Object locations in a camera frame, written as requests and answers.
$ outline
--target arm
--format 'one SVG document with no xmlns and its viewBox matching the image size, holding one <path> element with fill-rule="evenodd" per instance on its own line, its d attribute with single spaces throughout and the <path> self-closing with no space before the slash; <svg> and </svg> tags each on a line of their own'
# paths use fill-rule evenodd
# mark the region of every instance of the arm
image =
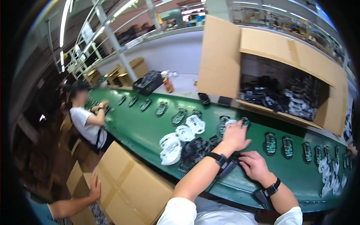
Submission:
<svg viewBox="0 0 360 225">
<path fill-rule="evenodd" d="M 240 165 L 251 179 L 258 181 L 264 188 L 276 183 L 277 177 L 267 169 L 265 159 L 258 152 L 242 152 L 241 155 Z M 278 192 L 270 196 L 270 199 L 275 210 L 281 215 L 299 206 L 294 194 L 282 182 Z"/>
<path fill-rule="evenodd" d="M 242 121 L 233 125 L 228 124 L 223 141 L 212 152 L 224 154 L 229 158 L 234 151 L 243 150 L 249 145 L 251 140 L 246 140 L 245 135 L 246 127 L 242 126 Z M 172 197 L 186 198 L 194 202 L 195 198 L 211 184 L 219 169 L 220 166 L 214 158 L 203 158 L 178 182 Z"/>
<path fill-rule="evenodd" d="M 91 115 L 87 118 L 85 126 L 96 125 L 103 126 L 105 118 L 105 110 L 108 107 L 108 102 L 100 103 L 98 106 L 94 106 L 90 109 L 91 112 L 98 112 L 97 115 Z"/>
<path fill-rule="evenodd" d="M 53 218 L 66 218 L 83 211 L 86 207 L 100 198 L 100 186 L 101 181 L 98 180 L 98 175 L 93 173 L 91 178 L 90 195 L 85 198 L 57 201 L 49 204 L 49 209 Z"/>
</svg>

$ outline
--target white t-shirt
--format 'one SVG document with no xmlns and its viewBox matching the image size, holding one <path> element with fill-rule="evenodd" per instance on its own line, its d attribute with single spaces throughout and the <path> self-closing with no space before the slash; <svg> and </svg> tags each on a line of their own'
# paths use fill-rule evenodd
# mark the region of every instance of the white t-shirt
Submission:
<svg viewBox="0 0 360 225">
<path fill-rule="evenodd" d="M 196 206 L 186 198 L 172 198 L 168 201 L 165 211 L 157 225 L 257 225 L 252 213 L 220 210 L 196 213 Z M 279 216 L 274 225 L 301 225 L 302 212 L 300 207 L 293 207 Z"/>
<path fill-rule="evenodd" d="M 89 116 L 93 113 L 87 111 L 84 107 L 73 107 L 70 109 L 71 120 L 79 133 L 86 138 L 93 145 L 96 144 L 98 138 L 98 132 L 100 127 L 96 125 L 87 125 L 85 123 Z M 98 148 L 102 148 L 105 144 L 108 133 L 106 130 L 102 129 L 100 133 Z"/>
</svg>

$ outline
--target wrist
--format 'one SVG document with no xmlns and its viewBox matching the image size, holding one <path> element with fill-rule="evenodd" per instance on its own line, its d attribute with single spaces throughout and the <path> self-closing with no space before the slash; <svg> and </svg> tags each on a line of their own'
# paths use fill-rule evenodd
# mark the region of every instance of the wrist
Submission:
<svg viewBox="0 0 360 225">
<path fill-rule="evenodd" d="M 212 152 L 218 155 L 223 154 L 225 157 L 229 158 L 235 152 L 235 148 L 232 148 L 230 145 L 222 141 Z"/>
<path fill-rule="evenodd" d="M 268 172 L 267 174 L 264 175 L 262 179 L 258 181 L 264 188 L 268 188 L 272 184 L 276 183 L 277 179 L 278 178 L 272 172 Z"/>
</svg>

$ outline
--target white shirt sleeve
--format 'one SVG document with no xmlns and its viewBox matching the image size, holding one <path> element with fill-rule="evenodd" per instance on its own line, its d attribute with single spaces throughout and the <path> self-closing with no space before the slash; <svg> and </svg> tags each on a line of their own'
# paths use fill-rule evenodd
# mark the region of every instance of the white shirt sleeve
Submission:
<svg viewBox="0 0 360 225">
<path fill-rule="evenodd" d="M 70 113 L 71 119 L 82 127 L 85 127 L 88 117 L 93 115 L 91 112 L 82 108 L 74 108 Z"/>
<path fill-rule="evenodd" d="M 291 208 L 276 219 L 274 225 L 302 225 L 301 208 L 296 206 Z"/>
<path fill-rule="evenodd" d="M 195 219 L 196 206 L 193 202 L 186 198 L 172 198 L 157 225 L 194 225 Z"/>
</svg>

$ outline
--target open cardboard box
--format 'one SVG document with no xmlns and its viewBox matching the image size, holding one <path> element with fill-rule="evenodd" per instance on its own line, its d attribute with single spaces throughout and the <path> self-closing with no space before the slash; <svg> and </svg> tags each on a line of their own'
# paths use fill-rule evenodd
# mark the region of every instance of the open cardboard box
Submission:
<svg viewBox="0 0 360 225">
<path fill-rule="evenodd" d="M 237 99 L 241 54 L 273 59 L 301 69 L 324 81 L 322 101 L 313 122 L 261 105 Z M 300 40 L 259 28 L 241 28 L 225 20 L 206 16 L 198 91 L 237 99 L 247 110 L 303 127 L 327 129 L 341 136 L 347 109 L 346 72 L 338 64 Z"/>
<path fill-rule="evenodd" d="M 107 149 L 95 172 L 101 180 L 98 200 L 114 224 L 156 224 L 174 185 L 155 174 L 115 141 Z M 90 187 L 91 173 L 84 173 Z"/>
</svg>

